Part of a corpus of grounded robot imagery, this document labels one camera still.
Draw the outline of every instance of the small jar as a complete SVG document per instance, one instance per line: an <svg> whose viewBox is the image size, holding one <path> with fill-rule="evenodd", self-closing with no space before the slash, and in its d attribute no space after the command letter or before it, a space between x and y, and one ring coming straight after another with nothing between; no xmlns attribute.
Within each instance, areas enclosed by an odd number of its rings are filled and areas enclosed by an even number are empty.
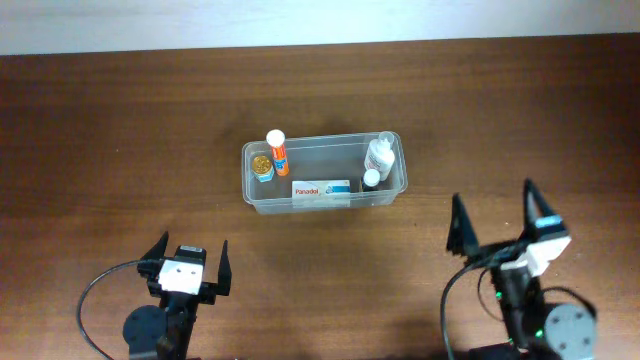
<svg viewBox="0 0 640 360"><path fill-rule="evenodd" d="M369 169L364 172L364 176L362 176L362 179L360 179L360 191L377 191L379 183L380 172L375 169Z"/></svg>
<svg viewBox="0 0 640 360"><path fill-rule="evenodd" d="M253 170L253 174L256 176L256 179L260 182L266 182L273 179L273 165L271 164L271 160L266 156L256 156L253 158L251 169Z"/></svg>

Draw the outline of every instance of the clear plastic container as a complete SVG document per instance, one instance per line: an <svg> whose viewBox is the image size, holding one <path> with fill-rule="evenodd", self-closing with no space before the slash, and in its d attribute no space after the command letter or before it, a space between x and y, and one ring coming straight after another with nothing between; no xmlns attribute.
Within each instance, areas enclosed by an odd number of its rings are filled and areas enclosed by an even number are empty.
<svg viewBox="0 0 640 360"><path fill-rule="evenodd" d="M369 142L379 132L366 134L329 135L287 139L285 147L289 161L289 175L274 176L271 181L259 182L251 171L253 158L265 155L271 159L271 148L266 141L255 141L242 148L242 192L244 200L260 214L283 214L338 208L389 205L407 189L407 168L402 142L396 133L392 149L395 162L386 181L378 185L379 191L358 192L360 178L365 172L364 158ZM291 182L294 180L349 180L351 193L336 201L336 206L315 206L312 200L293 200Z"/></svg>

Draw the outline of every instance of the wooden table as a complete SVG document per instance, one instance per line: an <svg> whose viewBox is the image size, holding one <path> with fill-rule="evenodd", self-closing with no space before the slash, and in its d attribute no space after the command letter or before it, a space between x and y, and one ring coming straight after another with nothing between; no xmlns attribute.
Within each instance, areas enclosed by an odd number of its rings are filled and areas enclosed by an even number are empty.
<svg viewBox="0 0 640 360"><path fill-rule="evenodd" d="M0 358L97 358L80 292L165 230L171 253L209 251L208 281L230 242L231 296L201 306L192 356L431 358L462 266L445 252L451 195L481 243L504 240L527 176L574 239L543 285L597 304L601 358L638 357L639 119L640 35L0 58ZM394 130L409 188L387 207L260 216L240 153L273 128ZM476 280L450 296L462 350L506 340ZM87 329L125 358L125 317L155 303L122 271L89 295Z"/></svg>

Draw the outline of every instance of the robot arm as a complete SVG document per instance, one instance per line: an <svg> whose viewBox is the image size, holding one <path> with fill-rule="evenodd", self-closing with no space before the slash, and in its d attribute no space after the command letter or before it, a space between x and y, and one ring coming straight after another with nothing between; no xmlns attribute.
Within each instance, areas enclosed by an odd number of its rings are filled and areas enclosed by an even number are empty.
<svg viewBox="0 0 640 360"><path fill-rule="evenodd" d="M471 358L593 359L595 307L571 290L540 286L539 276L567 247L571 237L562 218L530 180L525 181L524 187L524 219L524 231L517 239L479 247L460 197L456 194L453 198L447 250L467 256L469 269L490 270L510 339L510 344L473 349ZM584 308L547 303L544 293L550 290L570 293Z"/></svg>
<svg viewBox="0 0 640 360"><path fill-rule="evenodd" d="M207 252L179 246L172 258L165 257L168 240L165 232L141 259L157 261L138 265L149 293L160 298L160 304L142 306L127 317L122 336L129 345L131 360L186 359L198 305L213 305L217 295L228 296L231 290L227 241L220 257L218 283L212 284L202 281Z"/></svg>

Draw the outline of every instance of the black cable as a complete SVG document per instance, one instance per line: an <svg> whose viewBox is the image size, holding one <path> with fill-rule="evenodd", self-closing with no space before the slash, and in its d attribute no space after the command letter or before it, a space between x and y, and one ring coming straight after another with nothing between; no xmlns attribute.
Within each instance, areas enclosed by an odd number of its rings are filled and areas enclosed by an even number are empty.
<svg viewBox="0 0 640 360"><path fill-rule="evenodd" d="M593 320L596 320L596 317L598 315L598 312L596 311L596 307L593 305L593 303L591 303L586 298L582 297L575 291L563 286L552 286L552 287L542 289L542 291L540 291L540 296L542 296L542 294L546 292L551 292L551 291L559 291L559 292L569 294L571 297L578 300L582 304L582 306L584 306L587 309L587 311L591 313L591 316L593 316Z"/></svg>
<svg viewBox="0 0 640 360"><path fill-rule="evenodd" d="M489 272L489 268L486 268L484 270L482 270L482 273L480 273L480 277L478 278L478 301L480 301L480 306L482 306L482 308L484 309L484 311L487 313L487 315L491 316L491 318L500 321L500 322L504 322L504 320L500 317L498 317L497 315L494 315L489 308L487 307L487 304L484 302L484 300L482 299L482 295L480 294L480 286L482 285L482 278L486 275L487 272Z"/></svg>
<svg viewBox="0 0 640 360"><path fill-rule="evenodd" d="M447 297L449 295L449 291L453 287L453 284L455 284L456 281L458 281L464 274L468 273L469 271L475 270L483 266L492 266L494 265L493 262L495 261L496 258L500 257L504 253L517 252L521 246L522 246L521 244L517 244L517 243L511 246L507 246L505 248L502 248L494 252L491 255L486 256L483 259L477 260L465 266L464 268L462 268L462 270L458 271L455 275L453 275L451 280L449 280L449 282L447 283L447 286L445 286L444 290L442 291L442 298L440 299L440 329L442 330L442 338L444 340L444 346L447 349L447 356L449 357L449 360L456 359L453 354L453 349L451 348L451 344L449 343L449 334L447 334L447 314L446 314Z"/></svg>
<svg viewBox="0 0 640 360"><path fill-rule="evenodd" d="M446 305L447 305L447 296L449 295L449 291L453 287L453 284L458 281L464 274L469 271L475 270L479 266L479 261L473 264L469 264L466 267L462 268L462 270L458 271L451 280L447 283L444 290L442 291L442 299L440 300L440 329L442 330L442 338L444 339L444 346L447 349L447 355L449 356L449 360L455 360L453 355L453 349L451 348L451 344L449 343L449 334L447 334L447 314L446 314Z"/></svg>
<svg viewBox="0 0 640 360"><path fill-rule="evenodd" d="M89 346L91 346L93 350L95 350L98 354L102 355L102 357L104 357L105 359L113 360L111 356L107 355L107 353L105 353L102 349L100 349L100 347L98 347L98 345L96 345L96 343L94 343L93 340L91 340L91 338L87 334L87 331L84 329L84 326L82 325L82 303L84 302L84 299L87 297L87 294L89 294L89 291L91 290L91 288L93 288L95 284L97 284L100 280L102 280L107 275L129 266L146 264L146 263L157 262L157 261L158 260L134 260L134 261L126 262L124 264L116 265L108 269L107 271L103 272L102 274L100 274L100 276L98 276L97 278L95 278L91 283L89 283L87 288L84 289L84 291L82 292L82 295L80 295L80 300L78 300L78 305L76 307L76 323L78 324L80 335L82 335L82 338L84 339L84 341L86 341L87 344L89 344Z"/></svg>

